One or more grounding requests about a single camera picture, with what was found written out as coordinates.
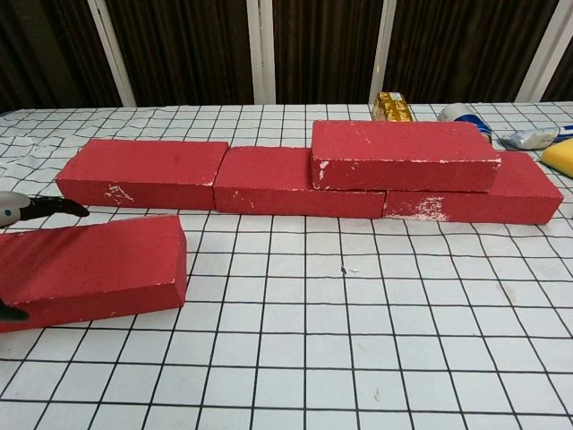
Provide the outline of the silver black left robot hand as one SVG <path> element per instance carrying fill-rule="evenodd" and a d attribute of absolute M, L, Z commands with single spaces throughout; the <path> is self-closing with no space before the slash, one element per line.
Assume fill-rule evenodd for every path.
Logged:
<path fill-rule="evenodd" d="M 30 219 L 49 217 L 56 213 L 84 218 L 90 212 L 81 204 L 55 196 L 29 197 L 23 193 L 1 192 L 1 227 Z"/>

